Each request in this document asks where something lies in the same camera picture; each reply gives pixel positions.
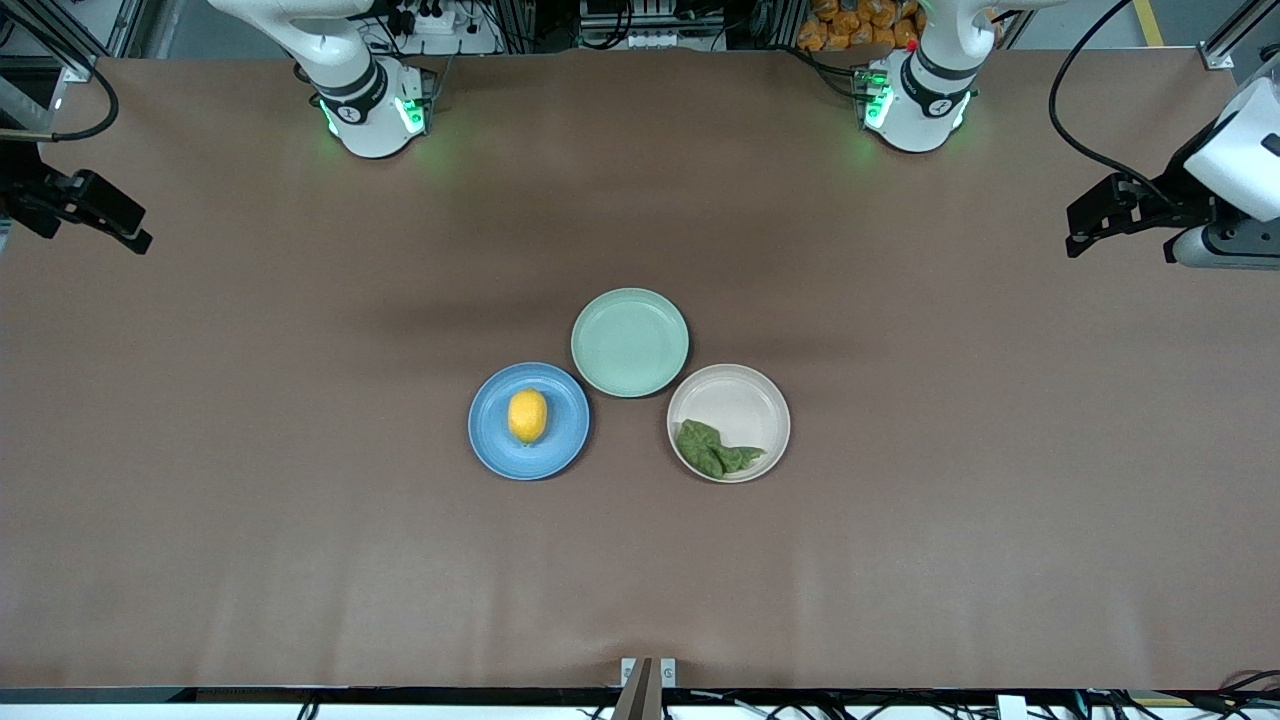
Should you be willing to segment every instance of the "plate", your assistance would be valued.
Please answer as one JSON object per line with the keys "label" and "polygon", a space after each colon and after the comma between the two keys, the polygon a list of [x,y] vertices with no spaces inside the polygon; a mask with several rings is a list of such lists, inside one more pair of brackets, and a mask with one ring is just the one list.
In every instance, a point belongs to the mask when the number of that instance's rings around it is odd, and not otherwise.
{"label": "plate", "polygon": [[611,290],[573,323],[573,364],[600,392],[644,397],[676,379],[689,357],[689,327],[669,300],[650,290]]}
{"label": "plate", "polygon": [[[524,445],[507,429],[511,396],[531,387],[547,398],[547,430]],[[512,480],[540,480],[577,457],[591,427],[586,395],[572,375],[547,363],[520,363],[498,370],[471,401],[467,434],[486,468]]]}
{"label": "plate", "polygon": [[[764,455],[724,479],[704,475],[676,448],[676,436],[685,420],[719,430],[724,447],[759,447]],[[778,386],[759,372],[744,365],[709,365],[685,378],[672,395],[667,405],[667,437],[676,457],[698,477],[716,483],[745,483],[778,464],[791,439],[791,411]]]}

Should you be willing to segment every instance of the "light green plate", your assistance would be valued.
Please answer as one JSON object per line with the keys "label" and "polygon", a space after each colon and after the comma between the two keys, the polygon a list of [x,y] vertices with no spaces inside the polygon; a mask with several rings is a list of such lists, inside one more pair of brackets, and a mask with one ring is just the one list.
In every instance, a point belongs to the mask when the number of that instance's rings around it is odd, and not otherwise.
{"label": "light green plate", "polygon": [[611,290],[573,323],[573,364],[582,378],[617,397],[667,387],[689,357],[689,327],[669,300],[649,290]]}

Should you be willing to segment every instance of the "leaf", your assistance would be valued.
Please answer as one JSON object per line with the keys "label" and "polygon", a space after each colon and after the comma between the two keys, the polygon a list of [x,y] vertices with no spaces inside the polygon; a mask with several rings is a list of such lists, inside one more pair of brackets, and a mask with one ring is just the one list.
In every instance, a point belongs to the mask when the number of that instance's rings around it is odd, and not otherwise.
{"label": "leaf", "polygon": [[680,424],[676,450],[695,470],[717,480],[724,477],[724,465],[716,455],[719,446],[719,430],[716,428],[698,420],[685,420]]}
{"label": "leaf", "polygon": [[764,455],[759,447],[717,447],[716,456],[724,466],[724,474],[745,470],[756,457]]}
{"label": "leaf", "polygon": [[680,438],[687,438],[689,442],[698,442],[708,447],[719,447],[719,430],[698,420],[685,420],[681,423],[680,436],[676,438],[676,442],[680,442]]}

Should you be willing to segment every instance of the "black cable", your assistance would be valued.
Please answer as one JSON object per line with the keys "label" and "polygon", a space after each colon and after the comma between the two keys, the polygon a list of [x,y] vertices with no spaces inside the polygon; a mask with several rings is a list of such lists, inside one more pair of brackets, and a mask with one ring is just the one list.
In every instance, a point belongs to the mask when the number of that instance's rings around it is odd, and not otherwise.
{"label": "black cable", "polygon": [[1142,705],[1140,702],[1133,700],[1133,696],[1129,694],[1129,691],[1116,691],[1116,694],[1120,696],[1120,700],[1129,703],[1130,707],[1135,707],[1138,712],[1147,716],[1147,720],[1164,720],[1161,716],[1148,710],[1146,705]]}
{"label": "black cable", "polygon": [[768,47],[765,47],[765,50],[781,50],[787,55],[791,55],[796,60],[800,60],[801,63],[819,72],[831,73],[833,76],[854,77],[854,70],[849,68],[837,68],[836,65],[819,63],[818,59],[813,56],[813,53],[801,51],[790,45],[769,45]]}
{"label": "black cable", "polygon": [[[635,6],[631,4],[631,0],[618,0],[618,22],[613,26],[608,38],[599,45],[593,45],[584,40],[581,41],[582,47],[590,47],[591,50],[611,50],[627,38],[627,33],[631,32],[631,20],[635,18]],[[626,20],[626,27],[622,27],[623,20]]]}
{"label": "black cable", "polygon": [[769,712],[764,717],[764,720],[777,720],[778,714],[782,712],[783,710],[787,710],[787,708],[791,708],[791,710],[795,710],[795,711],[800,712],[800,715],[804,715],[808,720],[818,720],[817,717],[813,716],[812,712],[809,712],[804,707],[801,707],[799,705],[794,705],[794,703],[792,705],[780,705],[780,706],[774,707],[773,712]]}
{"label": "black cable", "polygon": [[320,715],[320,701],[315,694],[312,694],[306,702],[302,703],[302,707],[298,708],[297,720],[316,720],[317,715]]}
{"label": "black cable", "polygon": [[859,94],[859,92],[854,92],[852,90],[846,90],[844,87],[840,87],[838,85],[836,85],[836,81],[833,81],[829,77],[827,77],[827,73],[824,73],[822,70],[818,70],[818,77],[822,78],[822,82],[827,83],[827,87],[829,87],[832,92],[835,92],[836,95],[840,95],[841,97],[847,97],[850,100],[872,100],[873,99],[870,95]]}
{"label": "black cable", "polygon": [[480,3],[480,12],[484,13],[485,19],[489,20],[493,28],[502,33],[502,41],[507,45],[504,49],[507,55],[515,55],[515,53],[512,53],[512,47],[515,47],[516,42],[512,40],[512,37],[518,37],[520,40],[524,40],[525,42],[529,42],[531,45],[536,42],[536,40],[531,37],[525,37],[520,33],[515,35],[508,33],[507,28],[498,22],[498,15],[494,14],[493,8],[490,8],[488,3]]}
{"label": "black cable", "polygon": [[[716,37],[712,38],[712,50],[716,50],[716,44],[719,42],[719,37],[722,35],[724,35],[726,32],[728,32],[728,31],[731,31],[731,29],[733,29],[736,27],[741,27],[742,23],[745,23],[750,18],[742,18],[742,19],[737,20],[736,23],[731,24],[731,26],[721,26],[721,31],[717,32]],[[724,38],[724,50],[728,50],[728,38],[727,37]]]}
{"label": "black cable", "polygon": [[378,20],[378,24],[383,26],[383,32],[387,33],[387,41],[392,44],[392,51],[393,51],[392,58],[396,58],[397,60],[403,60],[404,58],[407,58],[408,55],[404,55],[401,51],[399,41],[396,40],[394,35],[392,35],[392,28],[387,27],[387,22],[383,20],[383,17],[374,15],[374,19]]}
{"label": "black cable", "polygon": [[1217,689],[1220,693],[1234,693],[1235,691],[1243,691],[1244,688],[1257,683],[1258,680],[1266,680],[1267,678],[1280,676],[1280,670],[1266,670],[1263,673],[1254,673],[1243,680],[1231,683],[1230,685],[1222,685]]}
{"label": "black cable", "polygon": [[1048,90],[1048,120],[1053,124],[1053,129],[1057,131],[1057,135],[1064,141],[1066,141],[1068,145],[1074,147],[1076,152],[1084,155],[1085,158],[1093,160],[1094,163],[1106,165],[1112,170],[1116,170],[1117,173],[1129,176],[1130,178],[1133,178],[1134,182],[1146,187],[1152,195],[1160,199],[1161,202],[1169,205],[1169,208],[1172,209],[1176,208],[1178,205],[1172,200],[1170,200],[1169,196],[1165,195],[1158,187],[1156,187],[1156,184],[1151,182],[1151,179],[1147,176],[1139,173],[1138,170],[1130,168],[1129,165],[1125,165],[1124,163],[1120,163],[1119,160],[1112,160],[1111,158],[1107,158],[1106,155],[1087,147],[1083,142],[1075,140],[1075,137],[1070,132],[1068,132],[1065,127],[1062,127],[1062,120],[1057,118],[1057,92],[1062,87],[1062,78],[1066,77],[1066,70],[1070,69],[1071,63],[1074,63],[1075,58],[1080,54],[1082,50],[1084,50],[1085,44],[1093,40],[1093,36],[1097,35],[1100,29],[1102,29],[1102,26],[1107,24],[1107,20],[1114,18],[1120,10],[1125,8],[1125,5],[1128,5],[1133,0],[1120,0],[1119,3],[1116,3],[1110,10],[1107,10],[1106,13],[1102,14],[1101,18],[1098,18],[1098,22],[1093,23],[1093,27],[1091,27],[1084,32],[1084,36],[1080,37],[1080,41],[1075,44],[1075,47],[1073,47],[1071,51],[1068,53],[1066,59],[1062,60],[1062,67],[1059,68],[1057,76],[1053,78],[1053,85],[1050,86]]}
{"label": "black cable", "polygon": [[86,68],[88,68],[90,74],[97,79],[97,83],[102,86],[102,91],[106,92],[106,102],[108,102],[106,117],[99,120],[97,124],[81,131],[50,133],[49,142],[70,142],[74,140],[87,140],[96,135],[101,135],[106,128],[111,127],[115,119],[120,115],[120,96],[115,94],[115,88],[111,87],[111,83],[108,82],[106,77],[102,76],[102,72],[97,69],[97,65],[95,63],[91,63],[88,58],[86,58],[82,53],[79,53],[74,47],[70,47],[61,40],[49,36],[42,29],[36,28],[29,22],[27,22],[26,18],[19,18],[14,15],[9,19],[14,23],[20,24],[23,29],[29,32],[32,37],[35,37],[45,46],[58,47],[67,55],[72,56],[73,59],[83,64]]}

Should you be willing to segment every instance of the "lemon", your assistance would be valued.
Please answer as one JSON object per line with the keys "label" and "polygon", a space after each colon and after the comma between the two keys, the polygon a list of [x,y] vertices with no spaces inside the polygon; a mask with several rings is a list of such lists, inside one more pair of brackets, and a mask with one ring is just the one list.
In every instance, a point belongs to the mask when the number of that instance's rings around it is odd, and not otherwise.
{"label": "lemon", "polygon": [[511,396],[507,405],[507,428],[516,439],[530,445],[547,432],[547,398],[531,387]]}

